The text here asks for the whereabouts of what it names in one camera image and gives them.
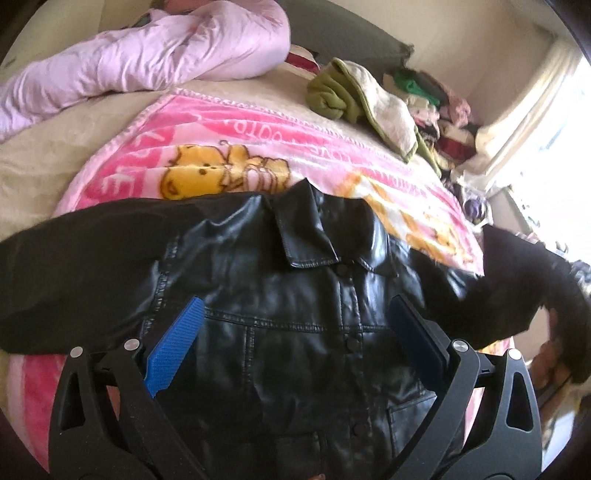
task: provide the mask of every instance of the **pink duvet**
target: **pink duvet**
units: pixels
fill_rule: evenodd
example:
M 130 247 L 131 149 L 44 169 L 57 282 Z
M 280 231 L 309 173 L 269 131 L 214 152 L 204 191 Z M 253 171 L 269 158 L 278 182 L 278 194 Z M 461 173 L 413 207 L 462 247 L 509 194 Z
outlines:
M 108 91 L 262 75 L 290 49 L 289 22 L 274 0 L 218 0 L 183 16 L 153 13 L 144 27 L 100 33 L 0 86 L 0 142 Z

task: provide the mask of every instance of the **cartoon bear print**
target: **cartoon bear print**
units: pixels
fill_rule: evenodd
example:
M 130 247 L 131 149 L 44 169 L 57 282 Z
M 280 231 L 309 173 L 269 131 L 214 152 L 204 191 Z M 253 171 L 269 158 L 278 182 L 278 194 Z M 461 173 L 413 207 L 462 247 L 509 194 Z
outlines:
M 229 146 L 227 158 L 217 147 L 179 146 L 160 182 L 162 197 L 182 200 L 222 192 L 278 193 L 287 188 L 290 169 L 282 158 L 251 157 L 244 145 L 220 144 Z

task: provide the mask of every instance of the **black snap button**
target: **black snap button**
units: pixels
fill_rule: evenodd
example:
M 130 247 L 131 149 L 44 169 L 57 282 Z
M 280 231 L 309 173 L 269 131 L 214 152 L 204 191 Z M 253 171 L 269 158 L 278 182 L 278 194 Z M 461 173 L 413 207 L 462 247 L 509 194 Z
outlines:
M 356 437 L 363 437 L 368 432 L 368 426 L 365 423 L 356 423 L 353 426 L 353 435 Z
M 336 266 L 336 274 L 339 277 L 351 278 L 351 269 L 342 263 Z
M 361 350 L 361 341 L 355 337 L 347 338 L 345 343 L 347 344 L 347 349 L 349 352 L 357 353 Z

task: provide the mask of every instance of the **wall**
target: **wall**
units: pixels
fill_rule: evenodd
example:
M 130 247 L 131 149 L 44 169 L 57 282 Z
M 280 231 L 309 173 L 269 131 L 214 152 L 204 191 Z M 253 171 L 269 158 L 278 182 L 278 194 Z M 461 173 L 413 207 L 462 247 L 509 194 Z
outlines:
M 430 72 L 497 118 L 527 85 L 551 36 L 505 0 L 331 0 L 413 44 L 409 66 Z

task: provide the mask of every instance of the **jacket pocket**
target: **jacket pocket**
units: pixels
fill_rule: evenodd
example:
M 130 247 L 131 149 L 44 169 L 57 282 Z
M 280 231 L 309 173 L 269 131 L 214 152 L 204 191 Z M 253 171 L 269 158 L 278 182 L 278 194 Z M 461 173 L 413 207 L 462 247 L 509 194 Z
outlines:
M 426 392 L 420 398 L 388 409 L 392 456 L 400 455 L 435 403 L 437 396 Z
M 277 480 L 306 480 L 322 471 L 322 449 L 317 433 L 275 439 Z

